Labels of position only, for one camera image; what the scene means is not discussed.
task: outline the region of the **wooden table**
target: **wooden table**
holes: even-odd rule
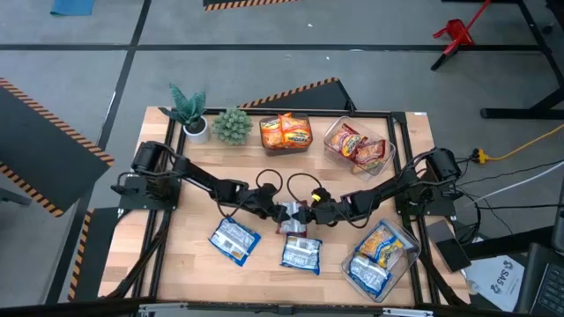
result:
[[[433,147],[433,138],[425,114],[408,113],[408,128],[413,155]],[[255,127],[247,145],[230,146],[221,143],[215,136],[207,144],[185,144],[184,155],[193,163],[218,178],[246,181],[255,187],[255,177],[264,168],[279,171],[284,179],[293,173],[307,172],[317,177],[334,197],[359,189],[372,188],[394,176],[389,167],[369,182],[349,174],[323,156],[323,135],[336,118],[311,117],[314,142],[304,153],[267,157],[261,145],[258,121],[262,116],[251,116]],[[381,136],[388,137],[384,119],[355,119],[371,128]],[[156,107],[148,107],[141,128],[139,142],[163,142],[167,131],[168,118]],[[177,125],[172,145],[176,145]],[[397,135],[401,136],[399,127]],[[398,155],[404,164],[404,149],[400,145]],[[278,178],[265,173],[261,182],[269,181],[278,185]],[[292,180],[293,191],[299,197],[309,198],[315,183],[308,178],[296,177]],[[279,202],[290,202],[286,184],[275,196]],[[126,276],[139,257],[148,212],[133,210],[115,228],[114,238],[102,278],[99,294],[110,293]],[[360,239],[378,220],[387,218],[401,225],[393,199],[382,203],[370,218],[367,229],[355,229],[345,221],[336,227],[308,225],[308,236],[323,241],[321,248],[321,274],[290,269],[280,266],[285,236],[276,234],[277,224],[270,219],[261,220],[257,216],[239,211],[235,220],[257,231],[261,240],[243,267],[239,267],[222,255],[208,238],[218,226],[221,216],[216,203],[201,189],[188,183],[182,185],[178,209],[174,211],[168,234],[166,253],[160,276],[159,299],[214,301],[214,302],[268,302],[295,304],[345,304],[371,306],[411,306],[414,304],[412,285],[408,273],[400,279],[383,303],[378,304],[361,296],[349,285],[341,273],[341,262]],[[442,217],[427,217],[428,224]],[[434,265],[442,273],[456,294],[469,302],[464,278],[460,273],[451,274],[441,257],[432,246]],[[152,263],[145,272],[142,294],[148,294],[148,281],[152,273]],[[427,276],[419,263],[419,277],[425,301],[429,301]]]

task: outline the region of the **yellow cable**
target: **yellow cable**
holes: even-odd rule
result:
[[[558,131],[559,131],[560,129],[562,129],[562,128],[564,128],[564,124],[561,124],[558,128],[556,128],[556,129],[554,129],[554,130],[552,130],[552,131],[550,131],[550,132],[548,132],[548,133],[545,133],[544,135],[539,136],[539,137],[537,137],[536,139],[534,139],[534,140],[532,140],[532,141],[529,141],[529,142],[527,142],[526,144],[523,144],[523,145],[519,146],[518,148],[514,149],[513,151],[511,151],[511,152],[505,154],[504,156],[498,157],[498,158],[492,158],[492,157],[488,156],[487,154],[485,154],[482,150],[480,150],[480,154],[479,154],[479,155],[482,156],[482,157],[479,158],[479,162],[480,162],[481,164],[485,164],[486,161],[488,161],[488,160],[502,160],[502,159],[506,159],[506,158],[510,157],[511,155],[513,155],[513,154],[519,152],[520,150],[526,148],[527,146],[529,146],[529,145],[531,145],[531,144],[534,144],[534,143],[537,142],[538,140],[543,139],[543,138],[545,138],[545,137],[547,137],[547,136],[553,135],[554,133],[558,132]]]

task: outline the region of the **black and orange striped tape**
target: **black and orange striped tape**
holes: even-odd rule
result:
[[[291,96],[291,95],[298,93],[298,92],[304,92],[304,91],[310,90],[312,88],[316,88],[317,86],[325,85],[325,84],[328,84],[328,83],[334,83],[334,82],[337,82],[337,81],[338,81],[337,77],[327,78],[325,80],[321,80],[321,81],[318,81],[316,83],[311,83],[309,85],[303,85],[302,87],[293,88],[293,89],[291,89],[287,92],[281,92],[281,93],[273,94],[273,95],[268,96],[266,98],[247,102],[246,104],[239,105],[238,107],[239,108],[259,107],[259,105],[262,105],[263,103],[273,101],[273,100],[279,100],[281,98]]]
[[[9,81],[0,77],[0,87],[4,88],[7,92],[11,93],[18,99],[22,100],[30,108],[35,110],[37,114],[41,115],[45,120],[49,121],[51,124],[59,128],[67,136],[74,139],[78,144],[82,145],[89,152],[97,156],[100,160],[112,166],[114,164],[114,158],[106,154],[101,148],[96,146],[93,142],[88,140],[85,136],[82,136],[75,129],[71,128],[63,120],[59,119],[56,115],[51,114],[45,107],[41,106],[35,100],[29,98],[25,93],[20,91],[16,86],[12,85]],[[21,179],[14,171],[12,171],[6,164],[0,162],[0,172],[8,176],[16,185],[22,188],[26,193],[28,193],[38,204],[43,206],[51,215],[59,217],[63,214],[63,211],[57,208],[53,203],[49,201],[47,197],[44,197],[41,193],[35,190],[26,181]]]
[[[224,2],[222,4],[207,4],[204,7],[205,11],[216,11],[222,9],[234,9],[234,8],[244,8],[250,6],[257,6],[257,5],[266,5],[266,4],[282,4],[288,2],[296,2],[298,0],[242,0],[242,1],[232,1],[232,2]]]
[[[82,232],[80,233],[80,240],[78,241],[77,259],[74,261],[72,268],[72,277],[70,278],[70,287],[67,299],[73,301],[77,296],[78,277],[80,276],[80,268],[82,267],[82,257],[85,254],[86,238],[88,237],[88,228],[92,220],[93,210],[86,212],[85,221],[82,224]]]
[[[43,197],[37,190],[33,189],[26,181],[22,180],[14,171],[6,164],[0,162],[0,172],[6,175],[11,181],[22,188],[28,195],[32,197],[39,205],[45,208],[51,215],[60,217],[63,211],[58,209],[49,199]]]

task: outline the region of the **gray floor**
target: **gray floor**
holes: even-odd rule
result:
[[[52,17],[51,2],[0,2],[0,44],[129,43],[142,0],[98,0],[89,17]],[[528,1],[540,26],[553,22],[542,2]],[[467,21],[476,4],[438,0],[303,0],[292,4],[204,12],[199,0],[153,1],[142,44],[195,43],[357,43],[436,44],[431,34],[449,18]],[[472,28],[480,44],[531,44],[534,40],[514,5],[496,4]],[[564,35],[556,26],[546,38],[560,64]],[[125,54],[115,52],[0,51],[0,77],[6,77],[91,139],[108,110]],[[171,105],[167,85],[186,93],[206,90],[209,107],[230,107],[327,77],[339,77],[360,109],[427,112],[435,144],[457,156],[479,147],[504,154],[562,122],[485,121],[482,107],[527,107],[557,86],[539,53],[461,52],[440,71],[428,68],[429,52],[336,51],[170,51],[137,52],[119,106],[107,151],[115,166],[98,182],[91,207],[115,206],[109,190],[133,155],[145,107]],[[486,166],[469,165],[464,181],[535,166],[564,157],[564,132],[512,158]],[[490,199],[492,205],[555,203],[564,169]],[[486,194],[538,171],[472,184]],[[5,178],[0,186],[10,187]],[[456,203],[463,223],[473,208]],[[36,206],[2,204],[0,213],[0,306],[41,303],[71,214],[53,219]],[[554,210],[499,210],[513,232],[549,225]],[[481,233],[508,233],[486,211]]]

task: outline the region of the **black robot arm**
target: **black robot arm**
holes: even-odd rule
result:
[[[172,158],[172,169],[160,171],[159,162],[165,153]],[[426,161],[426,171],[423,176],[419,177],[415,166],[422,160]],[[188,181],[205,190],[218,206],[235,207],[254,213],[262,219],[271,217],[277,223],[290,219],[286,214],[286,207],[275,204],[273,201],[274,195],[278,192],[274,185],[264,183],[258,188],[249,189],[248,183],[243,181],[220,180],[191,163],[188,158],[175,154],[170,147],[164,144],[141,143],[131,168],[136,174],[152,180],[153,183],[169,178]],[[460,175],[461,171],[451,151],[433,149],[415,157],[399,175],[375,188],[342,195],[340,202],[333,199],[325,188],[315,188],[312,192],[315,200],[311,206],[300,207],[300,211],[293,217],[303,224],[312,221],[319,225],[334,225],[342,220],[349,223],[354,222],[370,217],[381,202],[399,193],[406,192],[410,203],[420,203],[422,199],[433,199],[433,197],[422,196],[426,188],[448,186]],[[135,192],[134,188],[121,186],[119,181],[112,189],[121,195],[127,195],[131,190]],[[153,191],[159,190],[166,191],[162,186],[153,187]],[[148,194],[162,197],[160,193],[152,191],[149,191]]]

